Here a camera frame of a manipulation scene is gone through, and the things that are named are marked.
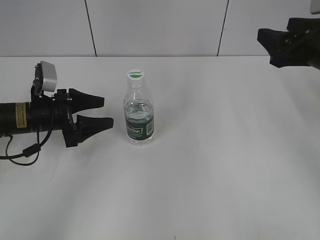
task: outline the water bottle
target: water bottle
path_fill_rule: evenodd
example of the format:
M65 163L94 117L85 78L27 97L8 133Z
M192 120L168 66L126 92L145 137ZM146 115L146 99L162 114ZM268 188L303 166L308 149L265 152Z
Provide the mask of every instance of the water bottle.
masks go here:
M127 82L123 109L128 139L134 145L147 145L154 138L154 107L144 72L130 70Z

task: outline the white wall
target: white wall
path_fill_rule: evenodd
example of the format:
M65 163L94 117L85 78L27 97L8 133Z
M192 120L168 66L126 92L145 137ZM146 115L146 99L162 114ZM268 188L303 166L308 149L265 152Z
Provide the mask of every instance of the white wall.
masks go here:
M98 56L216 56L228 0L87 0ZM229 0L219 56L267 55L259 28L311 0ZM0 57L94 56L85 0L1 0Z
M267 55L258 29L286 31L289 18L312 18L310 0L230 0L219 56Z
M1 0L0 56L94 56L83 0Z
M227 0L87 0L98 56L215 56Z

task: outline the white bottle cap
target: white bottle cap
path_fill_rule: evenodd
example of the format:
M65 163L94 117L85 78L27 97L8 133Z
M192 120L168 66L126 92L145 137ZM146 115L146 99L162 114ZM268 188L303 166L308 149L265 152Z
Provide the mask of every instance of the white bottle cap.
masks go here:
M145 81L145 73L139 69L130 70L126 77L128 84L133 88L140 88Z

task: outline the bottle label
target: bottle label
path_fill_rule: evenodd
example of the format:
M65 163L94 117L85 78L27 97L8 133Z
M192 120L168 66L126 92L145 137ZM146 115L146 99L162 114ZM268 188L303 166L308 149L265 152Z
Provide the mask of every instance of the bottle label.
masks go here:
M154 133L154 117L152 117L149 121L142 123L135 123L126 121L126 131L130 138L134 140L145 140L151 137Z

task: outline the yellow label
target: yellow label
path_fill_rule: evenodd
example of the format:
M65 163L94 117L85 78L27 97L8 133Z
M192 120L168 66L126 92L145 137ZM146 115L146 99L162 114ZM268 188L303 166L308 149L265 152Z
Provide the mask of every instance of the yellow label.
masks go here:
M15 121L18 129L25 129L27 127L25 102L15 104Z

